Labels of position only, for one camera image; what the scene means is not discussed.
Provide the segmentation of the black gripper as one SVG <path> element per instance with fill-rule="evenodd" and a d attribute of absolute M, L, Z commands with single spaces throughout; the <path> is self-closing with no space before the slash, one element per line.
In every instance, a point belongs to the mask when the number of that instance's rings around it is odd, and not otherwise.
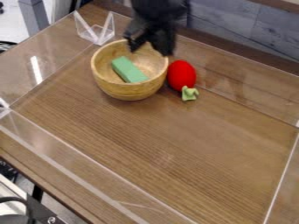
<path fill-rule="evenodd" d="M 188 0 L 131 0 L 134 18 L 126 28 L 130 51 L 134 53 L 148 41 L 163 55 L 174 54 L 175 21 L 187 13 Z"/>

